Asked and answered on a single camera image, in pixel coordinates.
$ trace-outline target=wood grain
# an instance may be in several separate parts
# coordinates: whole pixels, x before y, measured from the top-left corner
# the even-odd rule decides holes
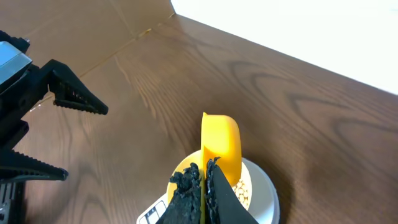
[[[172,14],[168,0],[3,0],[0,27],[30,39],[36,65],[55,59],[80,76]]]
[[[398,220],[394,95],[178,16],[82,80],[108,115],[48,100],[25,117],[17,149],[70,171],[29,183],[29,223],[134,223],[199,149],[204,111],[237,121],[281,223]]]

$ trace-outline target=cardboard wall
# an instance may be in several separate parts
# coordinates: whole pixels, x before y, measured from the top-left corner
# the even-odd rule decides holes
[[[4,0],[0,29],[29,38],[29,57],[59,60],[79,76],[172,15],[169,0]]]

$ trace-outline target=wooden table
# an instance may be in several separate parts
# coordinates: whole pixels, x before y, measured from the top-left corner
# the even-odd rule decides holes
[[[236,120],[281,223],[398,222],[394,95],[178,16],[81,79],[108,115],[50,98],[25,116],[17,150],[70,172],[29,182],[28,223],[135,223],[199,149],[204,111]]]

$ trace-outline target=white wall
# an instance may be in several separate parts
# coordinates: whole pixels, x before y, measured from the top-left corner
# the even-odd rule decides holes
[[[398,94],[398,0],[172,0],[177,14]]]

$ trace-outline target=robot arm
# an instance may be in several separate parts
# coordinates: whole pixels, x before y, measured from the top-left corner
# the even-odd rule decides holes
[[[29,43],[0,31],[0,184],[25,180],[65,180],[68,172],[40,162],[12,148],[29,126],[22,117],[44,95],[55,94],[54,104],[106,114],[108,107],[65,64],[51,60],[42,68],[25,55]]]

